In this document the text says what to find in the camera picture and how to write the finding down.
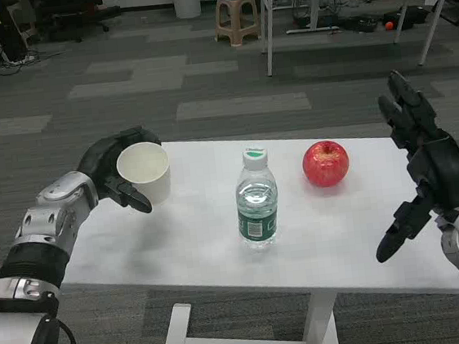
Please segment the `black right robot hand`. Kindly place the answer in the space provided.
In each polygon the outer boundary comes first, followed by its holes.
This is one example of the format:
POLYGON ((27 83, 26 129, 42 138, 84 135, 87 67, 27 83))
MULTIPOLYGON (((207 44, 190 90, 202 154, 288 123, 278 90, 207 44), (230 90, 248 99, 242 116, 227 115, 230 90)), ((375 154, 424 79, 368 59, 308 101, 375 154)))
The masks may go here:
POLYGON ((389 260, 406 239, 414 239, 437 212, 454 222, 459 216, 459 147, 450 133, 438 127, 436 113, 422 92, 414 90, 397 70, 390 71, 393 99, 380 96, 378 105, 398 149, 408 152, 407 172, 417 196, 403 202, 378 245, 377 261, 389 260))

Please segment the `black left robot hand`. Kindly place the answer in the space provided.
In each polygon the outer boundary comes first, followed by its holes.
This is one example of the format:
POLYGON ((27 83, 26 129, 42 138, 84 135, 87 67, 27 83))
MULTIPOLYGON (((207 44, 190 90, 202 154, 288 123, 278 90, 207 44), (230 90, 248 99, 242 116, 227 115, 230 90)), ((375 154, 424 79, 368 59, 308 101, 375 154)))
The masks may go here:
POLYGON ((139 212, 151 213, 152 203, 120 176, 116 166, 118 156, 127 147, 142 142, 162 144, 154 133, 137 126, 100 139, 88 148, 78 165, 78 171, 91 178, 98 199, 111 198, 123 208, 129 206, 139 212))

